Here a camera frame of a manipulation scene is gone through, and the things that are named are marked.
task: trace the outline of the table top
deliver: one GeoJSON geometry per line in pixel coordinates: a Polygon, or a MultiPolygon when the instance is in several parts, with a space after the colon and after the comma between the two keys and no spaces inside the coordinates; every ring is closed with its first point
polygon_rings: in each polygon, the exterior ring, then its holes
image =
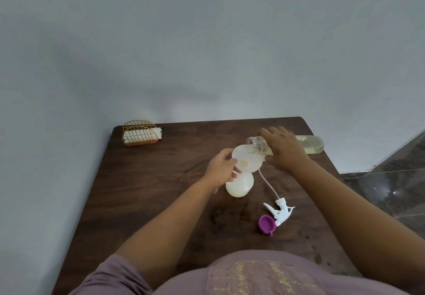
{"type": "MultiPolygon", "coordinates": [[[[129,238],[169,206],[203,175],[221,149],[245,144],[260,127],[284,126],[295,135],[312,135],[301,117],[158,124],[157,144],[125,147],[122,126],[112,131],[54,294],[67,294],[129,238]]],[[[311,155],[329,173],[339,174],[325,152],[311,155]]],[[[331,272],[349,274],[353,264],[338,244],[312,200],[287,173],[264,163],[261,172],[287,205],[290,218],[273,236],[258,229],[270,215],[263,202],[276,207],[275,196],[260,177],[245,197],[221,188],[210,200],[178,264],[176,274],[208,266],[238,250],[282,250],[310,259],[331,272]]]]}

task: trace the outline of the bottle mouth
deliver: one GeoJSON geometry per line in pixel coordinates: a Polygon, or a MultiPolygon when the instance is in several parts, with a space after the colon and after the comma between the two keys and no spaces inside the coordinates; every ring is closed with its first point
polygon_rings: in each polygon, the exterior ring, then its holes
{"type": "Polygon", "coordinates": [[[255,152],[257,151],[257,142],[255,140],[255,137],[248,137],[247,138],[247,152],[249,154],[255,154],[255,152]]]}

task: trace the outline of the sleeve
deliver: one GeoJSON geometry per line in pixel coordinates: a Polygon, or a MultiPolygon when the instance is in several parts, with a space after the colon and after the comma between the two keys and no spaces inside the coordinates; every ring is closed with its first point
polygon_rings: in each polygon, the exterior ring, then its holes
{"type": "Polygon", "coordinates": [[[114,254],[70,295],[150,295],[151,287],[124,257],[114,254]]]}

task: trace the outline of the dark tile floor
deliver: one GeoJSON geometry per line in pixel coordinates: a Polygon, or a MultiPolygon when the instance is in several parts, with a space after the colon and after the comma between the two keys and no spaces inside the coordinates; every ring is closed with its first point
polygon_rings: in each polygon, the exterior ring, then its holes
{"type": "Polygon", "coordinates": [[[344,174],[346,184],[425,238],[425,134],[369,173],[344,174]]]}

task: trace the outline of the transparent bottle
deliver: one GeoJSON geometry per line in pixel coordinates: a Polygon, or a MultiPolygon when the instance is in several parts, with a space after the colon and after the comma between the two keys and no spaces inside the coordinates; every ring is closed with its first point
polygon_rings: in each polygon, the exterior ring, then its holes
{"type": "MultiPolygon", "coordinates": [[[[296,135],[295,137],[307,154],[318,154],[325,147],[323,140],[316,135],[296,135]]],[[[273,155],[272,149],[262,136],[248,137],[247,152],[249,154],[273,155]]]]}

